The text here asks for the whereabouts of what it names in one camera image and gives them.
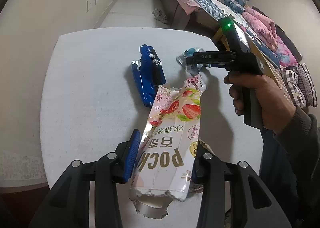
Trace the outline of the person's right hand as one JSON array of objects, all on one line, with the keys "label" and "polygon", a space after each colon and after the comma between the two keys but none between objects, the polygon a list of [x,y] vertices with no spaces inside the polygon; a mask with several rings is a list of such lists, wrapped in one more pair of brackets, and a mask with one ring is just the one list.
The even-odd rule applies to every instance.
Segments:
[{"label": "person's right hand", "polygon": [[244,102],[240,96],[242,87],[253,89],[261,105],[262,120],[266,129],[280,134],[293,118],[296,107],[284,96],[277,84],[266,75],[240,74],[230,71],[224,83],[231,85],[229,95],[233,98],[235,113],[244,114]]}]

